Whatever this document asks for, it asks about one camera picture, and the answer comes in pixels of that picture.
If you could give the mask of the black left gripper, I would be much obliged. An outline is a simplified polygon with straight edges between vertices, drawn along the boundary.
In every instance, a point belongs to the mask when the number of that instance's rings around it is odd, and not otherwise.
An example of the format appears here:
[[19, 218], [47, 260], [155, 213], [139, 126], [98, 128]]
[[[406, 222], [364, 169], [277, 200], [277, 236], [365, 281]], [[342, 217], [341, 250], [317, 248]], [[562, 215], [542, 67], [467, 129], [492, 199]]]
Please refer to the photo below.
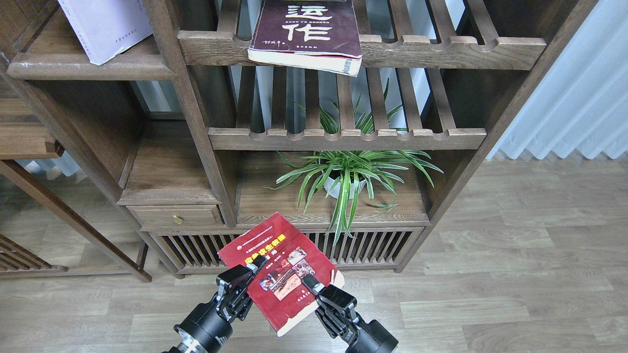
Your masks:
[[168, 352], [217, 353], [233, 334], [231, 323], [247, 316], [253, 304], [247, 288], [267, 262], [268, 257], [259, 255], [253, 263], [238, 264], [218, 275], [217, 299], [199, 304], [174, 326], [182, 341]]

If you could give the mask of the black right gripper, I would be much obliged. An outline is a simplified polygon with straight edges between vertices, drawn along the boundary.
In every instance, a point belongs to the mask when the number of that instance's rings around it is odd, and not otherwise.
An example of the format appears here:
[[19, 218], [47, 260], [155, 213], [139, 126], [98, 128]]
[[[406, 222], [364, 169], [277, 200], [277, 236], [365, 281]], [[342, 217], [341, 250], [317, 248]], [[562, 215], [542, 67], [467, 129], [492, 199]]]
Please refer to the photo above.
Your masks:
[[392, 353], [398, 340], [377, 320], [366, 323], [358, 319], [357, 300], [346, 291], [330, 284], [324, 286], [307, 274], [301, 283], [318, 303], [316, 316], [332, 339], [340, 337], [348, 344], [346, 353]]

